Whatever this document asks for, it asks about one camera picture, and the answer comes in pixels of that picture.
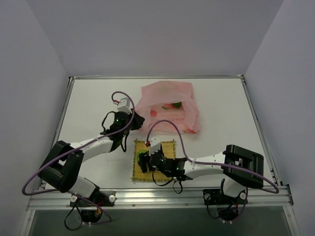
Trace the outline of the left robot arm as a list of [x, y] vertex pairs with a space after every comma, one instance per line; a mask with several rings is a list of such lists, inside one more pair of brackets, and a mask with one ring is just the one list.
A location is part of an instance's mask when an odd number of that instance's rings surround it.
[[130, 131], [140, 129], [144, 121], [137, 113], [115, 112], [113, 124], [108, 129], [104, 128], [99, 137], [72, 144], [56, 142], [41, 165], [45, 169], [37, 176], [62, 193], [82, 196], [82, 201], [88, 206], [96, 205], [99, 187], [79, 176], [82, 163], [117, 148], [125, 152]]

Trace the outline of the green fake guava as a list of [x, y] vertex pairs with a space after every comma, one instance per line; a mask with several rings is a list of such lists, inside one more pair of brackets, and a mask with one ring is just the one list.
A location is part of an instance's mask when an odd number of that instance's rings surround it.
[[147, 154], [148, 154], [148, 151], [145, 151], [145, 150], [141, 150], [138, 152], [137, 154], [137, 162], [138, 164], [146, 164], [147, 163]]

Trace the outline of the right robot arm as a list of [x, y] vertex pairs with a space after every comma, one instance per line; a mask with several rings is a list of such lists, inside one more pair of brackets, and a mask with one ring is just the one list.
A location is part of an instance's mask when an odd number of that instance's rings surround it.
[[156, 152], [140, 151], [136, 161], [143, 173], [158, 171], [178, 182], [202, 176], [225, 175], [218, 191], [224, 203], [234, 200], [246, 188], [263, 188], [264, 158], [259, 153], [227, 145], [218, 154], [194, 158], [167, 158], [162, 148]]

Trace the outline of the pink plastic bag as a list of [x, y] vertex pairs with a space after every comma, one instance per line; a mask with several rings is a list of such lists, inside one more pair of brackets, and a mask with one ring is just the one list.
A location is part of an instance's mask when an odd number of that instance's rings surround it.
[[[181, 133], [196, 134], [200, 131], [199, 109], [193, 98], [193, 86], [189, 82], [158, 81], [141, 88], [141, 98], [135, 110], [145, 119], [141, 128], [146, 133], [159, 120], [174, 123]], [[182, 102], [182, 107], [171, 104]]]

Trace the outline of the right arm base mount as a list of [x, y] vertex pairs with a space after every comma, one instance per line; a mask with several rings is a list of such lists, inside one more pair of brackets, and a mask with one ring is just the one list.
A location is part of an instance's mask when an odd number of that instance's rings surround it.
[[249, 190], [246, 188], [237, 197], [230, 197], [219, 189], [203, 189], [204, 205], [212, 219], [232, 224], [245, 210]]

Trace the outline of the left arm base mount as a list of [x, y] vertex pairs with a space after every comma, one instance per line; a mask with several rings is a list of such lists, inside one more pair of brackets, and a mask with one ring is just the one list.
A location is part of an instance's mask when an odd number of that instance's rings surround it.
[[70, 198], [70, 206], [78, 211], [83, 223], [97, 225], [113, 221], [109, 213], [104, 210], [104, 207], [113, 207], [115, 201], [115, 192], [107, 191], [104, 193], [97, 188], [88, 198], [78, 194], [72, 194]]

